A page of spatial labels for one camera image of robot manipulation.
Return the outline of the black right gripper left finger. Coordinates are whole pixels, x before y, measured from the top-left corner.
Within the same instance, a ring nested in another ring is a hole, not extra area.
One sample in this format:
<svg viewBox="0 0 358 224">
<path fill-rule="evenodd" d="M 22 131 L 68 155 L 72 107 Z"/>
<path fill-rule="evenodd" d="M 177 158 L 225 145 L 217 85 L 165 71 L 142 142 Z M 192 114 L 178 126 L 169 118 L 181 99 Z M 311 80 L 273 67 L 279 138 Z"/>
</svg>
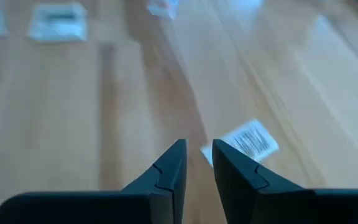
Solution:
<svg viewBox="0 0 358 224">
<path fill-rule="evenodd" d="M 186 147 L 177 140 L 122 190 L 15 195 L 0 205 L 0 224 L 181 224 Z"/>
</svg>

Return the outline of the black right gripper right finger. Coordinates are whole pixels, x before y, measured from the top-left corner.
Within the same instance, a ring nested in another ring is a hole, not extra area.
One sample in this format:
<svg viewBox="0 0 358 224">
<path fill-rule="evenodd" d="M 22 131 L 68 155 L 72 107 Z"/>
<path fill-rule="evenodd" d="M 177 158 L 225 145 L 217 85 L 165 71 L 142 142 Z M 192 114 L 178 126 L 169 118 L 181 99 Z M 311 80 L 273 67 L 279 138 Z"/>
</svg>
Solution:
<svg viewBox="0 0 358 224">
<path fill-rule="evenodd" d="M 220 139 L 214 178 L 227 224 L 358 224 L 358 189 L 306 189 Z"/>
</svg>

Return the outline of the white packet black print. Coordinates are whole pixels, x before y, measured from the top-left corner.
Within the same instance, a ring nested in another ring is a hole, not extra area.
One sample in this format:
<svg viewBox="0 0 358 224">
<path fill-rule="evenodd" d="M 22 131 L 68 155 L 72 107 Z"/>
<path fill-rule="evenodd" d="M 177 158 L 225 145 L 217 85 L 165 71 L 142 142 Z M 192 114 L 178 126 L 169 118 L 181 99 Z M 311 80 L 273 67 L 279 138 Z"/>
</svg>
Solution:
<svg viewBox="0 0 358 224">
<path fill-rule="evenodd" d="M 85 41 L 86 16 L 79 2 L 40 3 L 33 8 L 27 35 L 39 42 Z"/>
</svg>

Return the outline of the white packet with barcode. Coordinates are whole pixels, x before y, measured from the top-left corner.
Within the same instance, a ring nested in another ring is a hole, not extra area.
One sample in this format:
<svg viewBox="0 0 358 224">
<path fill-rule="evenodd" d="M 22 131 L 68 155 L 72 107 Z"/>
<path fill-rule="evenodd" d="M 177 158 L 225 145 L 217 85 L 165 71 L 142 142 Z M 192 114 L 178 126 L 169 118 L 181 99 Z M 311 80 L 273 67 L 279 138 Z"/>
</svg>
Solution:
<svg viewBox="0 0 358 224">
<path fill-rule="evenodd" d="M 237 165 L 244 161 L 260 162 L 279 150 L 279 145 L 257 119 L 250 120 L 219 138 L 219 160 Z"/>
</svg>

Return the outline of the white packet red print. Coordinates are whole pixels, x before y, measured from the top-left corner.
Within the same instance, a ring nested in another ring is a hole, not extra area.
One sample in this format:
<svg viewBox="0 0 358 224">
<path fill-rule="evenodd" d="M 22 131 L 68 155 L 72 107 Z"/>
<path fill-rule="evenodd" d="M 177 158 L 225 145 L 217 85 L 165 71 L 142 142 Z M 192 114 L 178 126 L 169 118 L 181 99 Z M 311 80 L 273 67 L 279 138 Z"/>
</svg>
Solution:
<svg viewBox="0 0 358 224">
<path fill-rule="evenodd" d="M 174 19 L 177 14 L 178 0 L 148 0 L 147 9 L 159 17 Z"/>
</svg>

